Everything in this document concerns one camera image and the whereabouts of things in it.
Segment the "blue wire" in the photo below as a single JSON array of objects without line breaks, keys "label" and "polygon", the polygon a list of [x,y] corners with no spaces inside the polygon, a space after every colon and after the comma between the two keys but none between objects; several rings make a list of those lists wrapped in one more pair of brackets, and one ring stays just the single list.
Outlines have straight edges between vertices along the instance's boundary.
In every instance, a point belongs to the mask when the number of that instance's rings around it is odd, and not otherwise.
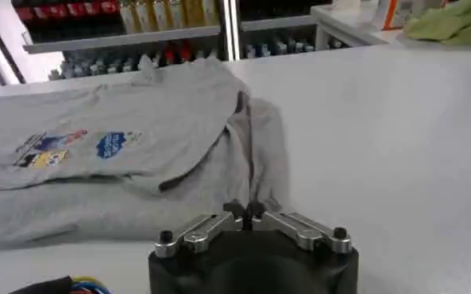
[{"label": "blue wire", "polygon": [[72,286],[72,290],[80,290],[81,288],[86,288],[89,290],[99,290],[103,294],[110,294],[109,291],[107,291],[106,288],[103,288],[102,286],[95,284],[95,283],[90,283],[90,282],[78,282]]},{"label": "blue wire", "polygon": [[[86,288],[84,288],[84,287],[82,287],[82,290],[84,290],[84,291],[86,291],[86,292],[88,292],[88,293],[91,293],[90,290],[88,290],[88,289],[86,289]],[[95,291],[97,294],[104,294],[104,292],[100,291],[100,289],[98,289],[98,288],[94,289],[94,291]]]}]

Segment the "refrigerator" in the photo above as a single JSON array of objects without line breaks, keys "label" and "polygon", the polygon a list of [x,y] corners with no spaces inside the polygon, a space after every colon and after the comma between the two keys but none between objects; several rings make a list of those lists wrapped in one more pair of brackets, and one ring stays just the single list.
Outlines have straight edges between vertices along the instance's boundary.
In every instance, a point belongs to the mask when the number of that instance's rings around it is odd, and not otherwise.
[{"label": "refrigerator", "polygon": [[0,0],[0,47],[25,83],[215,56],[224,62],[315,51],[327,0]]}]

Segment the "printed graphic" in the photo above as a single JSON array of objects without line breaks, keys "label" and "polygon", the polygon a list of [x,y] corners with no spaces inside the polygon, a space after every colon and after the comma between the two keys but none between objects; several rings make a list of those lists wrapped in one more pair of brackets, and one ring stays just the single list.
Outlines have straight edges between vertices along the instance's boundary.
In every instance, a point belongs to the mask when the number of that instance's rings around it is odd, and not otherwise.
[{"label": "printed graphic", "polygon": [[36,157],[38,157],[37,153],[27,154],[24,157],[22,157],[19,161],[17,161],[15,165],[20,166],[21,168],[26,168],[31,164],[31,162],[34,161]]},{"label": "printed graphic", "polygon": [[66,146],[70,145],[74,141],[81,139],[87,135],[88,131],[86,129],[80,129],[77,132],[69,133],[65,136],[58,137],[44,137],[37,143],[34,148],[39,151],[51,151],[57,149],[64,149]]},{"label": "printed graphic", "polygon": [[66,153],[66,150],[40,153],[30,165],[36,169],[59,165],[65,159]]},{"label": "printed graphic", "polygon": [[108,159],[120,152],[123,147],[139,140],[142,133],[139,132],[112,132],[107,133],[97,144],[97,156],[101,159]]}]

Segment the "white tabletop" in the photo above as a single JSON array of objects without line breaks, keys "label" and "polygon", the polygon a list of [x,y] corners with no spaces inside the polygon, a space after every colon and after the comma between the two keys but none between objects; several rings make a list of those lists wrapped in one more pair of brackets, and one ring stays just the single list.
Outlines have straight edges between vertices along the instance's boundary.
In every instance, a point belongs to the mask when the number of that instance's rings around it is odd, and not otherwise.
[{"label": "white tabletop", "polygon": [[342,40],[350,46],[368,46],[394,44],[414,46],[402,30],[380,30],[375,26],[374,17],[378,0],[361,2],[360,6],[336,10],[331,5],[313,6],[311,15],[317,24],[328,34]]},{"label": "white tabletop", "polygon": [[[471,51],[371,46],[228,67],[281,108],[293,203],[348,228],[360,293],[471,293]],[[150,249],[0,252],[0,293],[69,273],[144,293]]]}]

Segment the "display shelf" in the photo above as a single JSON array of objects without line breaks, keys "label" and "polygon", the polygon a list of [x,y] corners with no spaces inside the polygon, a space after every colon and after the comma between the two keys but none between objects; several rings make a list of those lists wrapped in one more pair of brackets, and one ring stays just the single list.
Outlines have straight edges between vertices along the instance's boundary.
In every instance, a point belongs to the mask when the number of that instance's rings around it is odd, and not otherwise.
[{"label": "display shelf", "polygon": [[184,38],[200,38],[218,35],[221,32],[220,26],[202,26],[179,30],[163,30],[142,34],[124,34],[102,38],[85,38],[60,42],[45,42],[33,44],[28,33],[24,33],[26,45],[24,50],[29,54],[40,54],[45,52],[84,50],[92,48],[102,48],[111,46],[133,45],[140,43],[161,42],[178,40]]},{"label": "display shelf", "polygon": [[242,31],[249,32],[255,30],[271,30],[294,26],[314,25],[315,19],[311,15],[300,15],[288,18],[270,18],[260,21],[242,22]]}]

